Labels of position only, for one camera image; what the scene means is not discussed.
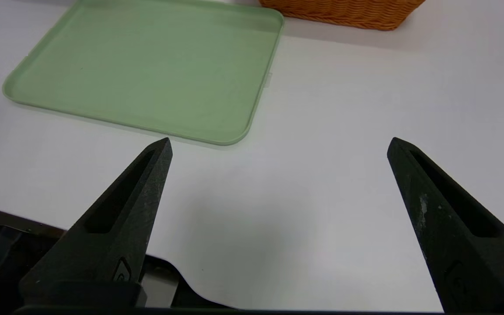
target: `green tray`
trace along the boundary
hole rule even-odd
[[[11,72],[14,102],[218,145],[250,128],[284,19],[203,0],[79,0]]]

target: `orange basket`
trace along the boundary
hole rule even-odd
[[[425,0],[260,0],[284,16],[356,28],[395,30]]]

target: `white table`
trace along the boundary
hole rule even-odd
[[[0,90],[71,4],[0,0]],[[394,32],[288,19],[271,72],[238,144],[171,138],[148,253],[234,307],[440,311],[386,149],[504,222],[504,0],[428,0]],[[162,137],[0,91],[0,210],[67,228]]]

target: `scuff mark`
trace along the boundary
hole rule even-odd
[[[417,235],[420,235],[421,231],[425,228],[425,214],[427,213],[427,194],[420,196],[420,211],[421,213],[416,223]]]

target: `tray rim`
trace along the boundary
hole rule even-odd
[[[260,84],[260,88],[258,89],[258,92],[256,93],[256,98],[254,100],[254,105],[252,106],[252,112],[250,113],[250,117],[248,118],[248,122],[246,123],[246,127],[244,128],[244,130],[242,131],[241,134],[239,134],[238,136],[236,136],[235,138],[232,138],[230,140],[225,140],[225,141],[210,140],[210,139],[206,139],[206,138],[188,136],[188,135],[180,134],[180,133],[177,133],[177,132],[168,132],[168,131],[162,130],[160,128],[149,128],[149,127],[136,126],[135,124],[118,122],[118,121],[113,120],[113,119],[100,118],[100,117],[96,117],[96,116],[90,115],[90,114],[80,114],[76,110],[60,110],[60,109],[48,108],[47,106],[44,106],[44,105],[35,104],[33,102],[28,102],[28,101],[21,101],[20,99],[18,99],[16,97],[13,97],[8,92],[8,84],[10,84],[10,81],[12,81],[14,79],[14,77],[16,75],[18,75],[18,72],[19,72],[19,70],[22,69],[22,67],[26,66],[26,63],[30,61],[30,56],[32,54],[35,54],[38,50],[43,49],[44,46],[46,45],[46,42],[48,40],[50,40],[50,38],[52,36],[54,36],[54,33],[60,31],[60,28],[58,26],[60,26],[62,24],[62,22],[67,21],[68,18],[72,14],[75,13],[75,11],[80,7],[81,3],[84,2],[84,1],[85,0],[77,0],[70,8],[68,8],[66,10],[66,12],[64,12],[64,14],[62,14],[62,16],[60,16],[60,18],[58,19],[58,21],[46,32],[46,34],[44,34],[44,36],[42,36],[42,38],[40,38],[40,40],[36,43],[36,45],[34,45],[34,47],[30,50],[30,52],[28,52],[28,55],[24,56],[24,58],[22,58],[22,60],[20,61],[20,63],[8,74],[8,76],[5,78],[5,81],[3,82],[3,85],[1,87],[2,88],[2,93],[3,93],[3,95],[6,98],[8,98],[9,100],[11,100],[13,102],[16,102],[18,104],[33,106],[33,107],[42,108],[42,109],[45,109],[45,110],[51,110],[53,112],[70,114],[70,115],[73,115],[73,116],[80,116],[82,118],[89,118],[89,119],[99,120],[99,121],[108,122],[108,123],[112,123],[112,124],[118,124],[118,125],[121,125],[121,126],[128,126],[128,127],[132,127],[132,128],[137,128],[137,129],[140,129],[140,130],[147,130],[147,131],[152,131],[152,132],[158,132],[158,133],[167,134],[167,135],[170,135],[170,136],[175,136],[175,137],[180,137],[180,138],[184,138],[184,139],[190,139],[190,140],[205,142],[205,143],[214,144],[214,145],[221,145],[221,146],[234,145],[235,143],[241,141],[244,137],[246,137],[246,135],[248,134],[248,132],[250,131],[250,128],[252,126],[252,121],[254,120],[254,116],[256,115],[256,110],[258,109],[258,103],[260,102],[260,97],[262,96],[262,92],[263,92],[263,90],[265,88],[266,80],[268,80],[268,77],[270,77],[270,69],[272,67],[272,62],[273,62],[273,59],[274,59],[274,57],[276,55],[277,47],[278,47],[278,45],[280,43],[280,39],[281,39],[281,36],[283,34],[283,31],[284,31],[284,24],[285,24],[285,18],[284,18],[284,16],[282,15],[281,12],[279,12],[278,10],[272,9],[272,8],[255,7],[255,6],[243,6],[243,5],[236,4],[236,3],[219,2],[219,1],[215,1],[215,0],[184,0],[185,2],[208,3],[208,4],[212,5],[212,6],[238,7],[240,9],[242,9],[242,10],[245,10],[245,11],[270,12],[270,14],[272,14],[273,16],[275,16],[276,18],[278,18],[279,21],[280,21],[280,29],[278,31],[277,38],[276,38],[276,41],[274,43],[274,47],[272,49],[272,52],[271,52],[271,54],[269,56],[268,65],[266,67],[266,71],[264,72],[264,76],[262,78],[262,83]],[[172,2],[173,0],[154,0],[154,1]]]

